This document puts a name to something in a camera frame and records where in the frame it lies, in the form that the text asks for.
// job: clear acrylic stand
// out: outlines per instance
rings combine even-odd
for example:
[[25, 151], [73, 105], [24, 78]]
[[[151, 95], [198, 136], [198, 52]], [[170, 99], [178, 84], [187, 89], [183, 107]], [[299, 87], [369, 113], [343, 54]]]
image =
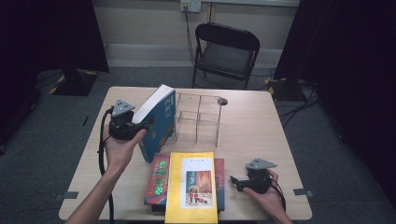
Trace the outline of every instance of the clear acrylic stand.
[[208, 149], [218, 146], [221, 97], [177, 94], [176, 141]]

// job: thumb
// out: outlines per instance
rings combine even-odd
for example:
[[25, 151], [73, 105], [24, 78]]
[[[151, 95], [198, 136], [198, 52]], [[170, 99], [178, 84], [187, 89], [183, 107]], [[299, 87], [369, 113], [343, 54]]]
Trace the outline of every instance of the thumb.
[[146, 133], [147, 133], [146, 129], [140, 130], [140, 131], [134, 136], [134, 138], [132, 139], [132, 142], [133, 142], [134, 144], [139, 143], [140, 141], [142, 141], [142, 139], [143, 139], [143, 137], [146, 135]]
[[255, 198], [257, 193], [253, 189], [250, 188], [243, 188], [242, 191], [244, 191], [248, 196]]

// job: chair backrest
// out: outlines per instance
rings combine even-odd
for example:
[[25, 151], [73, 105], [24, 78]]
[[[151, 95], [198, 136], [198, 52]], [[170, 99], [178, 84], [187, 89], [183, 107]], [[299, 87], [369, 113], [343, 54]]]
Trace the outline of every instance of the chair backrest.
[[259, 51], [260, 49], [259, 39], [251, 32], [214, 22], [199, 24], [195, 29], [195, 36], [198, 43], [199, 39], [202, 39], [237, 49], [250, 51]]

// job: wall socket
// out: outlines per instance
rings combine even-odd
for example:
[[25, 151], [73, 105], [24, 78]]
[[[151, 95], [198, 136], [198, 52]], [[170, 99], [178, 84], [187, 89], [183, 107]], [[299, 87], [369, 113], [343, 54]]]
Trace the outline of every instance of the wall socket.
[[180, 11], [201, 12], [201, 1], [180, 0]]

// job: black curtain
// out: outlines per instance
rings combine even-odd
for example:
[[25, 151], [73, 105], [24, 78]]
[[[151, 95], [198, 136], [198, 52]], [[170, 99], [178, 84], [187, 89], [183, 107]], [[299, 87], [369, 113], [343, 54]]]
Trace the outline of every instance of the black curtain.
[[394, 1], [301, 0], [276, 69], [276, 78], [318, 83], [341, 135], [394, 207], [395, 11]]
[[40, 72], [65, 67], [108, 72], [92, 1], [1, 1], [0, 128], [32, 93]]

